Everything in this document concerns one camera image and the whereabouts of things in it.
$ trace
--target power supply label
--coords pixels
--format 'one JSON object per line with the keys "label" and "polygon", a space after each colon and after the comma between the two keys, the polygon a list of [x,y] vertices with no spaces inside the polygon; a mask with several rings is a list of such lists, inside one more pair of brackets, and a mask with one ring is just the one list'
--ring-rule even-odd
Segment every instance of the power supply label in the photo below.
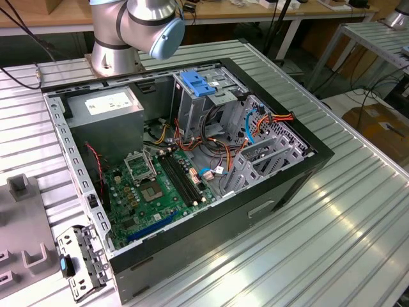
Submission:
{"label": "power supply label", "polygon": [[91,115],[122,109],[133,105],[125,93],[116,93],[103,97],[88,99],[85,105]]}

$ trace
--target blue plastic latch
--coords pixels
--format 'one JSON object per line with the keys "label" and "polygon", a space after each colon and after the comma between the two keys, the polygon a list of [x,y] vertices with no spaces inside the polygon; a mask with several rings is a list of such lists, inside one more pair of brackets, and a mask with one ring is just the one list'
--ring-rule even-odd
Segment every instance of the blue plastic latch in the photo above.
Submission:
{"label": "blue plastic latch", "polygon": [[211,95],[216,92],[205,79],[195,71],[181,72],[180,76],[187,86],[194,91],[196,97]]}
{"label": "blue plastic latch", "polygon": [[65,259],[62,258],[59,262],[61,264],[61,270],[65,270],[66,269]]}

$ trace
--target slotted metal table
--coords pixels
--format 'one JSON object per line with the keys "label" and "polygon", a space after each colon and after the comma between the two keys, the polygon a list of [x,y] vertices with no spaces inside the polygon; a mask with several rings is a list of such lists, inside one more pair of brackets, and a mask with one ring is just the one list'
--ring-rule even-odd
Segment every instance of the slotted metal table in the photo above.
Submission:
{"label": "slotted metal table", "polygon": [[[322,57],[315,66],[307,89],[311,90],[318,76],[320,75],[322,68],[328,61],[332,51],[335,49],[338,41],[343,35],[350,37],[351,42],[340,56],[338,62],[334,66],[334,70],[341,65],[357,43],[361,44],[384,60],[383,64],[380,65],[373,74],[374,80],[379,78],[379,74],[382,73],[382,70],[385,68],[387,63],[394,65],[396,68],[403,68],[409,65],[409,57],[405,56],[401,52],[402,47],[409,46],[408,29],[396,31],[389,28],[385,24],[382,24],[381,22],[342,24],[338,27]],[[409,68],[404,69],[403,72],[409,73]]]}
{"label": "slotted metal table", "polygon": [[[184,46],[167,61],[141,55],[147,69],[221,57],[239,64],[335,155],[291,203],[127,306],[392,306],[409,285],[408,174],[249,44]],[[45,85],[94,78],[84,59],[40,68]],[[8,70],[36,83],[33,65]],[[41,93],[4,74],[0,88],[0,184],[19,173],[35,176],[54,237],[87,224]],[[119,304],[111,280],[80,306]],[[0,305],[74,303],[58,272]]]}

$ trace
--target green motherboard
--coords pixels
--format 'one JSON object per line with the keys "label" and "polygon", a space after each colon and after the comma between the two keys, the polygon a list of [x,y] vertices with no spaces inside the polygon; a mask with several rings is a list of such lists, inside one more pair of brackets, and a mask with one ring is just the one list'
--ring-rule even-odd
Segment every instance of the green motherboard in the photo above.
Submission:
{"label": "green motherboard", "polygon": [[[183,173],[179,173],[178,176],[189,179],[196,192],[200,194],[201,201],[195,202],[194,205],[185,203],[183,196],[175,187],[178,183],[172,181],[168,165],[164,165],[158,156],[151,158],[157,175],[151,180],[141,182],[138,186],[134,184],[125,163],[104,172],[111,203],[107,215],[112,227],[111,239],[116,249],[126,246],[132,240],[130,236],[136,233],[146,230],[147,235],[151,232],[150,228],[159,227],[160,223],[165,226],[216,200],[204,182],[198,184],[197,181],[196,183],[192,181],[189,173],[192,164],[185,153],[177,150],[172,156],[173,161],[177,161],[180,169],[183,170]],[[141,160],[133,161],[129,166],[133,176],[149,170],[146,163]]]}

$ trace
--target table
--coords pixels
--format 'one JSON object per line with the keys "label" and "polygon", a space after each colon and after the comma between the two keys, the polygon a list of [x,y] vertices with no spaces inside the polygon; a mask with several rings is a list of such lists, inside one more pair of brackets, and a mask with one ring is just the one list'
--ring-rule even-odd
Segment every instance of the table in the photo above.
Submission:
{"label": "table", "polygon": [[[381,22],[343,24],[338,27],[328,44],[328,47],[325,49],[322,57],[315,66],[312,77],[307,86],[309,90],[311,90],[316,82],[317,77],[331,55],[331,52],[343,35],[351,38],[351,42],[347,47],[348,50],[352,50],[352,48],[358,43],[384,60],[383,64],[380,65],[373,74],[373,80],[370,82],[370,85],[373,85],[372,83],[379,79],[387,63],[394,65],[396,68],[403,68],[409,65],[409,57],[401,52],[402,47],[409,45],[409,29],[396,31]],[[345,59],[347,53],[349,52],[344,52],[340,59],[342,57]],[[409,68],[404,69],[403,72],[409,73]]]}
{"label": "table", "polygon": [[[409,285],[409,175],[247,43],[180,47],[149,70],[230,57],[327,144],[335,155],[294,199],[126,306],[392,306]],[[92,79],[84,59],[40,65],[45,85]],[[33,65],[11,67],[34,84]],[[0,184],[35,176],[54,238],[86,224],[40,92],[0,74]],[[72,302],[61,273],[1,306]],[[112,281],[80,306],[117,306]]]}
{"label": "table", "polygon": [[[338,12],[332,11],[316,0],[309,0],[308,3],[301,4],[298,10],[287,12],[284,20],[291,20],[291,25],[277,54],[277,59],[284,59],[299,25],[304,19],[364,17],[364,21],[370,21],[377,11],[378,9],[372,6],[367,10],[354,8],[350,12]],[[239,8],[228,0],[223,0],[220,3],[202,2],[197,4],[195,24],[271,21],[273,12],[273,9],[266,9],[258,4]],[[276,19],[278,19],[279,14],[280,10],[277,10]],[[32,32],[36,34],[93,31],[91,8],[88,2],[83,0],[63,0],[50,15],[21,12],[21,16]],[[185,18],[186,24],[193,23],[191,14],[187,13]],[[21,34],[24,34],[21,29],[16,28],[15,24],[0,14],[0,36]]]}

